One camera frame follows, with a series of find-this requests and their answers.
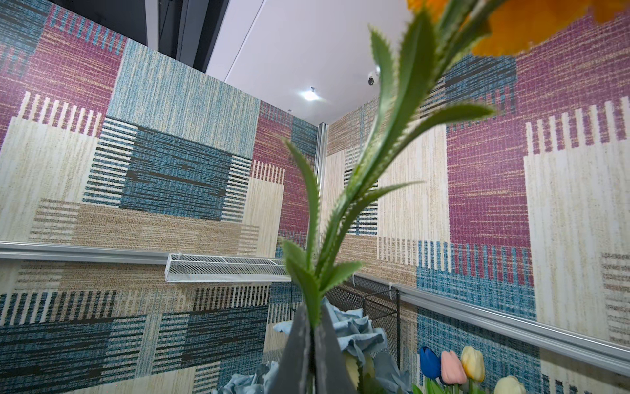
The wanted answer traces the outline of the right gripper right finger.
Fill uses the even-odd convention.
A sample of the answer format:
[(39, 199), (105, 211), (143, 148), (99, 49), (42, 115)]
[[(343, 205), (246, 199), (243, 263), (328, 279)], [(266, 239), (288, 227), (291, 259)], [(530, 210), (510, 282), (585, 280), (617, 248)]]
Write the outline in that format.
[(321, 305), (320, 315), (320, 325), (313, 330), (314, 392), (356, 393), (326, 306)]

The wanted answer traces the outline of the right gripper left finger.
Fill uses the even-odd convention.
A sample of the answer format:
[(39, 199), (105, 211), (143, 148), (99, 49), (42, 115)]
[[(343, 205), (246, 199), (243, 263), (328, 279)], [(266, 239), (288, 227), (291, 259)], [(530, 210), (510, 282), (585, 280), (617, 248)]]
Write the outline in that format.
[(269, 392), (308, 393), (313, 387), (312, 355), (313, 331), (307, 308), (301, 305), (295, 312), (290, 336)]

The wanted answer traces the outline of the blue hydrangea bunch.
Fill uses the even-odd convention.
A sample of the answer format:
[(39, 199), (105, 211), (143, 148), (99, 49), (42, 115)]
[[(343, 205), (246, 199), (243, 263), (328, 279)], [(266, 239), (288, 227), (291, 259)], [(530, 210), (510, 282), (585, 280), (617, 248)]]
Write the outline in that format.
[(408, 372), (387, 353), (387, 335), (361, 309), (342, 311), (327, 299), (321, 325), (310, 327), (301, 305), (292, 321), (274, 329), (289, 336), (282, 359), (260, 364), (252, 375), (234, 374), (217, 393), (411, 393)]

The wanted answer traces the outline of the blue tulip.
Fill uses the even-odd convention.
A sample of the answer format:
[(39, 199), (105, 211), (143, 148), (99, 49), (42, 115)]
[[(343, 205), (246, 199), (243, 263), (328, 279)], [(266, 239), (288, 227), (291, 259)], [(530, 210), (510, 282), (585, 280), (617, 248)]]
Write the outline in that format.
[(441, 358), (426, 346), (423, 346), (418, 354), (423, 375), (428, 379), (441, 377)]

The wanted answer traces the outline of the pink tulip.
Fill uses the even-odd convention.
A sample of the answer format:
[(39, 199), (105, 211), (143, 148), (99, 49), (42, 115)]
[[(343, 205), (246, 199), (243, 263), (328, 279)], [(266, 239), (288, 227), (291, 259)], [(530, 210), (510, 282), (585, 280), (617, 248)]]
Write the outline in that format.
[(468, 381), (459, 356), (454, 351), (441, 353), (441, 381), (446, 385), (463, 385)]

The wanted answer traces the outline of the yellow tulip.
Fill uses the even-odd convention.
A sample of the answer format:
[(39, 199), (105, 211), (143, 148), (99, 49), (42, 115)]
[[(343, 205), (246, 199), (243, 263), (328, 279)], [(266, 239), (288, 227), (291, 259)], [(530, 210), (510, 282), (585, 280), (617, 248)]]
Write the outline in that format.
[(472, 381), (481, 383), (485, 380), (486, 369), (483, 354), (473, 346), (465, 346), (460, 356), (464, 372)]

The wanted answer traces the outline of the orange marigold stem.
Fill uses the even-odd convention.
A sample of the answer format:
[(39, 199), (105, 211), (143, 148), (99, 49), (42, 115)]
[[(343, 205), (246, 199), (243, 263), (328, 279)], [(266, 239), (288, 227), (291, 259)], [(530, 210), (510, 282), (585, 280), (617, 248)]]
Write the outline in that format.
[(362, 211), (392, 192), (391, 186), (377, 185), (383, 172), (424, 132), (495, 113), (485, 104), (455, 103), (416, 120), (416, 111), (443, 75), (469, 54), (520, 54), (587, 14), (605, 23), (628, 6), (626, 1), (411, 1), (408, 7), (413, 18), (398, 55), (377, 29), (371, 29), (372, 56), (380, 71), (377, 113), (326, 226), (320, 223), (320, 191), (314, 170), (294, 144), (286, 144), (307, 190), (308, 236), (304, 246), (286, 240), (282, 249), (286, 270), (303, 292), (312, 328), (321, 324), (325, 294), (362, 266), (359, 261), (338, 262), (336, 258)]

